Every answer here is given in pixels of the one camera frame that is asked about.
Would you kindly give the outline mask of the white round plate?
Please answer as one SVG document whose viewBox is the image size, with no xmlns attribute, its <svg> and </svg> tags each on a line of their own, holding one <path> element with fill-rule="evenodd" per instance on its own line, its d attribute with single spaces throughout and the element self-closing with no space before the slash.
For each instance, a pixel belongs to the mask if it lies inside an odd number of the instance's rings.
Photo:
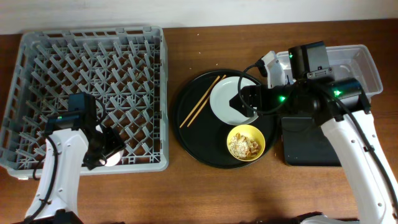
<svg viewBox="0 0 398 224">
<path fill-rule="evenodd" d="M 238 80 L 239 77 L 223 79 L 213 87 L 210 95 L 210 106 L 213 113 L 222 122 L 233 126 L 249 124 L 258 118 L 256 113 L 253 117 L 245 117 L 229 105 L 229 101 L 238 94 Z"/>
</svg>

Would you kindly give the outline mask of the pink plastic cup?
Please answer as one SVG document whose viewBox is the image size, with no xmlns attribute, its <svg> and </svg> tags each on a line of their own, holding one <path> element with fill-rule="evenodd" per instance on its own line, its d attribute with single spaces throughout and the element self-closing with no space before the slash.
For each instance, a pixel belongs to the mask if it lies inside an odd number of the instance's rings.
<svg viewBox="0 0 398 224">
<path fill-rule="evenodd" d="M 115 166 L 122 158 L 123 150 L 113 154 L 111 157 L 107 158 L 105 161 L 102 161 L 102 165 L 106 167 Z"/>
</svg>

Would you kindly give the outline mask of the wooden chopstick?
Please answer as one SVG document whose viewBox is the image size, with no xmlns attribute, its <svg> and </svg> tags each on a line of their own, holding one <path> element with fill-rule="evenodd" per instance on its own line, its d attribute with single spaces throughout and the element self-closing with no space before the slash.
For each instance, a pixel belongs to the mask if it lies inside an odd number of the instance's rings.
<svg viewBox="0 0 398 224">
<path fill-rule="evenodd" d="M 202 101 L 205 99 L 205 97 L 207 96 L 207 94 L 209 94 L 209 92 L 211 91 L 211 89 L 214 87 L 214 85 L 217 83 L 217 81 L 220 79 L 220 76 L 217 76 L 215 78 L 215 80 L 213 81 L 213 83 L 209 86 L 209 88 L 207 89 L 207 91 L 203 94 L 203 96 L 199 99 L 199 101 L 196 103 L 196 105 L 192 108 L 192 110 L 189 112 L 189 114 L 186 116 L 186 118 L 184 119 L 184 121 L 182 122 L 182 124 L 180 124 L 179 128 L 182 128 L 182 126 L 187 122 L 187 120 L 189 119 L 189 117 L 193 114 L 193 112 L 198 108 L 198 106 L 202 103 Z"/>
<path fill-rule="evenodd" d="M 226 78 L 226 75 L 223 75 L 222 77 L 220 77 L 220 79 L 217 81 L 217 83 L 219 83 L 221 80 L 224 80 Z M 191 120 L 188 122 L 187 127 L 189 127 L 193 121 L 196 119 L 196 117 L 200 114 L 200 112 L 203 110 L 203 108 L 205 107 L 205 105 L 207 104 L 207 102 L 210 100 L 210 95 L 211 95 L 211 91 L 209 92 L 209 94 L 207 94 L 207 96 L 205 97 L 205 99 L 202 101 L 202 103 L 198 106 L 198 108 L 193 112 L 193 114 L 191 115 Z"/>
</svg>

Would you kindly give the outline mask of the yellow bowl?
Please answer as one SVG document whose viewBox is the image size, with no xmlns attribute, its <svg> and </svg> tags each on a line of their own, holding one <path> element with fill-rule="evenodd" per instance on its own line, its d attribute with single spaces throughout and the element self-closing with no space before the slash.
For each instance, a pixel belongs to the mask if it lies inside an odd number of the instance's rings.
<svg viewBox="0 0 398 224">
<path fill-rule="evenodd" d="M 256 127 L 243 124 L 234 127 L 229 132 L 226 146 L 235 159 L 252 162 L 265 152 L 266 139 Z"/>
</svg>

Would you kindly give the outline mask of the food scraps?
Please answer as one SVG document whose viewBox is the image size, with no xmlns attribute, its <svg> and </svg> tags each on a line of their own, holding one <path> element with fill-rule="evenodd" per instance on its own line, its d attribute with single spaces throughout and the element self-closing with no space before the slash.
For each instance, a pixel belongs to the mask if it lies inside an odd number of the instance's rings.
<svg viewBox="0 0 398 224">
<path fill-rule="evenodd" d="M 256 157 L 261 147 L 251 138 L 237 133 L 231 138 L 228 149 L 238 159 L 248 160 Z"/>
</svg>

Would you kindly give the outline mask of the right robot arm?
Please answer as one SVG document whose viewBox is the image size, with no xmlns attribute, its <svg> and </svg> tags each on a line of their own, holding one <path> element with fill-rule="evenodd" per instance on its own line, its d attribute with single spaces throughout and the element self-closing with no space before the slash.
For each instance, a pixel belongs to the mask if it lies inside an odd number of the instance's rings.
<svg viewBox="0 0 398 224">
<path fill-rule="evenodd" d="M 353 190 L 360 223 L 397 223 L 397 181 L 355 78 L 336 80 L 323 42 L 288 50 L 292 80 L 237 87 L 230 107 L 254 114 L 310 114 L 332 145 Z"/>
</svg>

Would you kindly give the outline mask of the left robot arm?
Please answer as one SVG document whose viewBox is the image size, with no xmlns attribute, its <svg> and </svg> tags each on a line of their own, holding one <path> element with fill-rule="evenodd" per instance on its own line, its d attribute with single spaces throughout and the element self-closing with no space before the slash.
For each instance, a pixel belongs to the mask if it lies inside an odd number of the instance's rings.
<svg viewBox="0 0 398 224">
<path fill-rule="evenodd" d="M 77 196 L 81 168 L 113 166 L 126 147 L 116 129 L 97 117 L 98 100 L 88 93 L 68 97 L 68 111 L 49 116 L 46 155 L 35 198 L 24 223 L 81 223 Z"/>
</svg>

